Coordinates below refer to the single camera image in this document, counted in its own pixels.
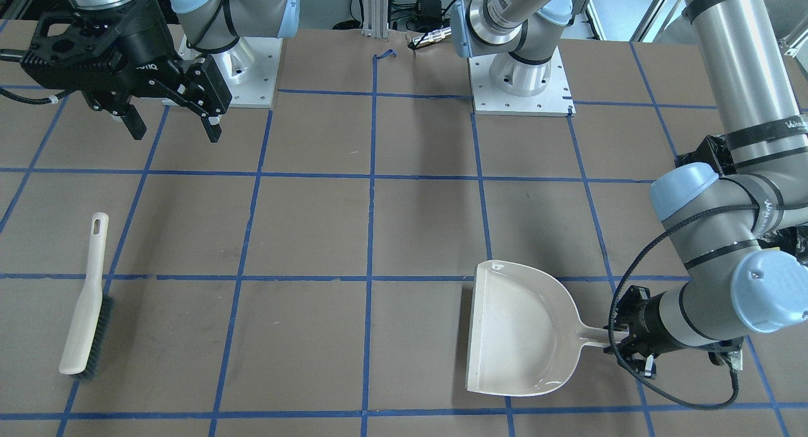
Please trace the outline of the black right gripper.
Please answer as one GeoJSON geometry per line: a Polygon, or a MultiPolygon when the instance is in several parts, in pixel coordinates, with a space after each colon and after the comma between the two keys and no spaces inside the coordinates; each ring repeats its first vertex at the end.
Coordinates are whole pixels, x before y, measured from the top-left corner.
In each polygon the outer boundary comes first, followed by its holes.
{"type": "MultiPolygon", "coordinates": [[[[158,0],[47,11],[20,65],[44,88],[171,99],[200,116],[211,143],[219,142],[217,116],[232,100],[210,56],[179,56],[158,0]]],[[[133,140],[142,140],[147,127],[135,106],[127,106],[121,120],[133,140]]]]}

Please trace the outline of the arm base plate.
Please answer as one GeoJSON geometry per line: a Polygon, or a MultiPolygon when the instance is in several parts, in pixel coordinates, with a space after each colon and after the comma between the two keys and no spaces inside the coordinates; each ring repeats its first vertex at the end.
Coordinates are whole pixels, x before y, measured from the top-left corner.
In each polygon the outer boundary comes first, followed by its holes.
{"type": "Polygon", "coordinates": [[[576,114],[556,48],[540,65],[518,62],[507,52],[468,58],[474,111],[497,116],[567,117],[576,114]]]}
{"type": "Polygon", "coordinates": [[[213,55],[230,89],[231,108],[272,107],[282,45],[282,38],[241,37],[213,55]]]}

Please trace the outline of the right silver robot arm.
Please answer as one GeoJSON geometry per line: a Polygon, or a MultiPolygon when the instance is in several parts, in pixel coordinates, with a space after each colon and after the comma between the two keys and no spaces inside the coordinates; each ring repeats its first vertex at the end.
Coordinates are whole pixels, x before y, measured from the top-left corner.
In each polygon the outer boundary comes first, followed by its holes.
{"type": "Polygon", "coordinates": [[[146,127],[133,98],[169,100],[199,118],[216,143],[219,120],[246,83],[271,95],[268,42],[294,37],[300,0],[169,0],[184,29],[190,55],[182,56],[158,0],[67,0],[66,10],[45,12],[23,51],[3,49],[2,60],[20,68],[51,97],[26,104],[55,104],[80,92],[87,106],[109,112],[141,140],[146,127]]]}

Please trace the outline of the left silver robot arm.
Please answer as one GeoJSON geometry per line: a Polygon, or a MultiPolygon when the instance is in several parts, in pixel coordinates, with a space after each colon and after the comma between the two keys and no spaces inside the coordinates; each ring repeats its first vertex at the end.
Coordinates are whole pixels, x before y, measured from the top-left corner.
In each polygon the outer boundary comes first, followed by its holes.
{"type": "Polygon", "coordinates": [[[806,224],[806,117],[800,114],[764,0],[686,0],[735,172],[682,165],[650,187],[650,201],[690,275],[650,297],[615,300],[606,328],[583,324],[548,273],[502,260],[477,265],[466,388],[533,396],[574,373],[583,347],[650,376],[678,350],[727,354],[751,333],[806,321],[806,267],[762,248],[765,233],[806,224]]]}

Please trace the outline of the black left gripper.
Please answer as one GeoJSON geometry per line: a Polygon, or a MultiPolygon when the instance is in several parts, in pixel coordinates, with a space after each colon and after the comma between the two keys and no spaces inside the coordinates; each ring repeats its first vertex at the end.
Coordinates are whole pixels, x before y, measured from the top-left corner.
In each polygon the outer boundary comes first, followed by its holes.
{"type": "Polygon", "coordinates": [[[609,354],[619,353],[626,360],[630,373],[645,378],[657,376],[655,349],[663,342],[659,300],[650,296],[650,290],[640,285],[630,285],[618,300],[615,311],[615,331],[628,333],[615,338],[617,350],[608,349],[609,354]]]}

